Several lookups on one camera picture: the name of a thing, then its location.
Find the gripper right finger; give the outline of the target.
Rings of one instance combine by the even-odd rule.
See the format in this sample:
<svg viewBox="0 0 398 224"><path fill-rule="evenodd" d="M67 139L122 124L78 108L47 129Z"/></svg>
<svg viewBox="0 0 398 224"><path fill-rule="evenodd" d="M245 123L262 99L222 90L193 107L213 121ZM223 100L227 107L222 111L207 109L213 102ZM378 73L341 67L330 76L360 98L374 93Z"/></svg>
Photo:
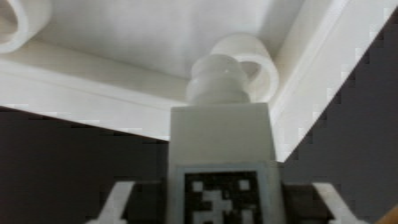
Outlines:
<svg viewBox="0 0 398 224"><path fill-rule="evenodd" d="M355 224L355 215L330 183L284 184L287 224Z"/></svg>

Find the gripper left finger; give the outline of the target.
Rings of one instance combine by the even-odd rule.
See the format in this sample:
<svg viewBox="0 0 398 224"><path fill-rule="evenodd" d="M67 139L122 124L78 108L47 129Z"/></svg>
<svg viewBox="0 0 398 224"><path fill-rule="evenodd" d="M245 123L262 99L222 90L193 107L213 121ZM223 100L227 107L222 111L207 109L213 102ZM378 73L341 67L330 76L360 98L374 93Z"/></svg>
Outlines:
<svg viewBox="0 0 398 224"><path fill-rule="evenodd" d="M165 189L159 181L117 181L97 216L85 224L165 224Z"/></svg>

